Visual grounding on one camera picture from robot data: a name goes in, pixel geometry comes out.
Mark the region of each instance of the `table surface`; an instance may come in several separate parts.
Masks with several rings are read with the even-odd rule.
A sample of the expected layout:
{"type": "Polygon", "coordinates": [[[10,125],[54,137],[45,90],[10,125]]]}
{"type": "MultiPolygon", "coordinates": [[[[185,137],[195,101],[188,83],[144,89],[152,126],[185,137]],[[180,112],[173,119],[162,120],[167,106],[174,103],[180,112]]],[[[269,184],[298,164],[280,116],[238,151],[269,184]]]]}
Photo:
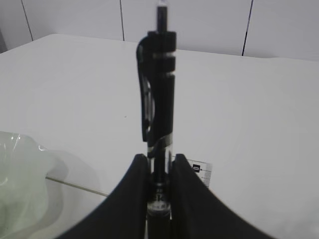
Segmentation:
{"type": "MultiPolygon", "coordinates": [[[[136,43],[54,34],[0,55],[0,130],[54,151],[49,176],[109,194],[145,153],[136,43]]],[[[174,153],[278,238],[319,236],[319,63],[176,52],[174,153]]]]}

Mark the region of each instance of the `pen clip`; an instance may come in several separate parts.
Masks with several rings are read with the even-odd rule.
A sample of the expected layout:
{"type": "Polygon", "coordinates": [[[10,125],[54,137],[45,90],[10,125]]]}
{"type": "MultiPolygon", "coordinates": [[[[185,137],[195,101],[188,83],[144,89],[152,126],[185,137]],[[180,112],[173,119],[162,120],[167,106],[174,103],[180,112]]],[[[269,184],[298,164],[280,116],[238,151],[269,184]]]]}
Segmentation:
{"type": "Polygon", "coordinates": [[[148,37],[145,37],[137,47],[137,63],[138,63],[138,75],[140,81],[140,90],[141,90],[141,103],[142,103],[142,137],[143,141],[147,141],[147,131],[150,129],[151,126],[151,119],[147,115],[149,114],[150,108],[150,98],[151,96],[151,87],[150,83],[147,79],[145,73],[145,65],[148,61],[146,52],[144,50],[144,46],[148,41],[148,37]]]}
{"type": "Polygon", "coordinates": [[[172,132],[176,33],[148,32],[137,47],[142,136],[148,146],[172,132]]]}

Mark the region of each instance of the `black pen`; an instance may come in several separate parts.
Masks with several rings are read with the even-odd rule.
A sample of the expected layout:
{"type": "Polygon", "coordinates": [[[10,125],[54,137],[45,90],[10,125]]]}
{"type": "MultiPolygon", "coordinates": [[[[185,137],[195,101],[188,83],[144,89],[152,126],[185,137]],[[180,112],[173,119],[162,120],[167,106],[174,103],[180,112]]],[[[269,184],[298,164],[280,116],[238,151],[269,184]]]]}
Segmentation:
{"type": "Polygon", "coordinates": [[[157,30],[148,32],[138,45],[137,60],[142,100],[143,141],[148,144],[150,189],[148,198],[149,236],[169,227],[169,173],[172,156],[176,33],[167,31],[167,5],[157,6],[157,30]]]}

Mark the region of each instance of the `pen barrel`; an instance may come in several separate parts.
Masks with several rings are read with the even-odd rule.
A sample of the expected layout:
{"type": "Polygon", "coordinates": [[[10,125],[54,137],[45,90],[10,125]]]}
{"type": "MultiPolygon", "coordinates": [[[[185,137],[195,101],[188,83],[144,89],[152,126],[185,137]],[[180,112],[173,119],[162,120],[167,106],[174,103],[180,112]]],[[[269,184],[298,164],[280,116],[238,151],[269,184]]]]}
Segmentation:
{"type": "Polygon", "coordinates": [[[148,238],[149,239],[170,239],[170,213],[157,215],[147,213],[148,238]]]}

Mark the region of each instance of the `retractable pen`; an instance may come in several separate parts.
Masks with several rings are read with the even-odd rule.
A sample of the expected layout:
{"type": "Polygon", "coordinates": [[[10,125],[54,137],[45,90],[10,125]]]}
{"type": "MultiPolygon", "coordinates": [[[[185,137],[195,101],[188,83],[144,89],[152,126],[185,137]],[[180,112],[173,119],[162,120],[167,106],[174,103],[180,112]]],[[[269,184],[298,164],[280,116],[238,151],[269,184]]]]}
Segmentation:
{"type": "Polygon", "coordinates": [[[176,33],[167,31],[167,5],[166,1],[160,0],[157,6],[157,30],[148,32],[137,47],[142,133],[143,141],[148,144],[151,174],[147,205],[148,229],[154,232],[157,229],[153,228],[152,221],[155,220],[157,227],[160,225],[161,231],[164,231],[163,228],[169,226],[170,218],[169,172],[172,156],[175,50],[176,33]]]}

